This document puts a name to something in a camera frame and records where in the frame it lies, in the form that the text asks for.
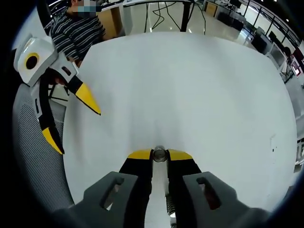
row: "black cable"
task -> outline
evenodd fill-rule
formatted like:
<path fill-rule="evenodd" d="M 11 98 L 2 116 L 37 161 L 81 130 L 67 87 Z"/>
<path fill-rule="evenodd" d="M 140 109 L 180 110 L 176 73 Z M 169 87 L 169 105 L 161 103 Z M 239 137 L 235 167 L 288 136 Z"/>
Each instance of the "black cable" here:
<path fill-rule="evenodd" d="M 147 31 L 147 20 L 148 20 L 148 3 L 146 3 L 146 23 L 144 25 L 144 33 Z"/>
<path fill-rule="evenodd" d="M 165 18 L 161 15 L 160 3 L 158 2 L 157 4 L 158 4 L 158 10 L 153 10 L 152 12 L 153 12 L 156 16 L 158 16 L 158 19 L 157 19 L 157 21 L 155 22 L 155 24 L 152 26 L 152 29 L 155 29 L 157 26 L 159 26 L 159 24 L 161 24 L 161 23 L 165 20 Z"/>
<path fill-rule="evenodd" d="M 201 12 L 201 14 L 202 14 L 202 16 L 203 16 L 203 18 L 204 18 L 204 23 L 205 23 L 205 27 L 204 27 L 204 35 L 206 34 L 206 19 L 205 19 L 205 16 L 204 16 L 204 14 L 203 14 L 203 10 L 200 8 L 200 6 L 198 5 L 198 8 L 200 9 L 200 12 Z"/>
<path fill-rule="evenodd" d="M 192 13 L 193 13 L 194 7 L 195 7 L 195 3 L 194 3 L 193 6 L 192 6 L 192 10 L 191 10 L 191 13 L 190 13 L 190 15 L 189 15 L 187 25 L 188 25 L 188 23 L 189 23 L 189 21 L 190 21 L 190 19 L 191 19 L 191 17 L 192 17 Z"/>
<path fill-rule="evenodd" d="M 167 9 L 167 14 L 168 14 L 168 16 L 173 20 L 173 22 L 174 22 L 174 24 L 179 28 L 179 30 L 180 30 L 180 27 L 178 26 L 178 24 L 175 22 L 175 20 L 173 19 L 173 17 L 170 15 L 170 13 L 169 13 L 169 9 L 168 9 L 168 6 L 167 6 L 167 3 L 165 2 L 165 5 L 166 5 L 166 9 Z"/>
<path fill-rule="evenodd" d="M 157 22 L 159 21 L 160 18 L 162 18 L 162 21 L 159 22 L 158 24 L 156 24 L 156 23 L 157 23 L 157 22 L 156 22 L 156 23 L 153 25 L 152 29 L 155 29 L 157 26 L 159 26 L 161 23 L 163 23 L 163 21 L 165 20 L 165 18 L 161 15 L 161 10 L 162 10 L 162 9 L 165 9 L 165 8 L 167 8 L 167 7 L 158 8 L 158 9 L 152 11 L 155 15 L 158 16 Z"/>

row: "robotic arm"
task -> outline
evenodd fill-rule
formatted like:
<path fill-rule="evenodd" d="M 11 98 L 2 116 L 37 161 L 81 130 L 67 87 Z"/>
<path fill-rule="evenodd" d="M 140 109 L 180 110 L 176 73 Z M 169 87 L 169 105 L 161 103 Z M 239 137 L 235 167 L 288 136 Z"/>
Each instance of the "robotic arm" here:
<path fill-rule="evenodd" d="M 100 108 L 88 86 L 79 79 L 78 68 L 58 53 L 51 37 L 34 38 L 30 34 L 16 50 L 14 68 L 30 86 L 35 115 L 47 142 L 60 154 L 64 149 L 48 102 L 48 85 L 54 77 L 62 79 L 69 91 L 101 115 Z"/>

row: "chair backrest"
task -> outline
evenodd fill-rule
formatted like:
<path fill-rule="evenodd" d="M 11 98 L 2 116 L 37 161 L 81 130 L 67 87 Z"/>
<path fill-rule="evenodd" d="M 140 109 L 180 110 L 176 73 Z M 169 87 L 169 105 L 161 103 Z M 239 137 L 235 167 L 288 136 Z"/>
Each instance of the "chair backrest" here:
<path fill-rule="evenodd" d="M 56 127 L 62 138 L 65 107 L 50 101 Z M 53 212 L 74 204 L 67 185 L 63 156 L 42 135 L 32 108 L 29 87 L 21 84 L 13 105 L 14 153 L 38 200 Z"/>

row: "black table leg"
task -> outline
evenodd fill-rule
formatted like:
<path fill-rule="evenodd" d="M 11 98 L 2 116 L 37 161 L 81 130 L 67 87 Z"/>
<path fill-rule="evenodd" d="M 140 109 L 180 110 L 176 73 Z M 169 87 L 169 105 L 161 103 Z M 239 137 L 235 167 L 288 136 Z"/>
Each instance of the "black table leg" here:
<path fill-rule="evenodd" d="M 182 21 L 181 21 L 181 32 L 186 32 L 188 20 L 189 20 L 189 13 L 190 13 L 190 5 L 191 2 L 183 2 L 184 4 L 184 12 L 182 14 Z"/>

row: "white table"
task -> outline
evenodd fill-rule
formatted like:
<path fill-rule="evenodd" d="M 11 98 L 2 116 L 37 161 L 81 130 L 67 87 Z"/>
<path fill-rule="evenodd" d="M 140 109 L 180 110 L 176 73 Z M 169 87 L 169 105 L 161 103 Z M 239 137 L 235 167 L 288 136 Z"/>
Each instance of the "white table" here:
<path fill-rule="evenodd" d="M 80 73 L 102 115 L 71 95 L 63 146 L 75 203 L 132 151 L 156 145 L 188 152 L 251 207 L 272 210 L 286 194 L 295 116 L 267 57 L 215 37 L 146 33 L 92 46 Z"/>

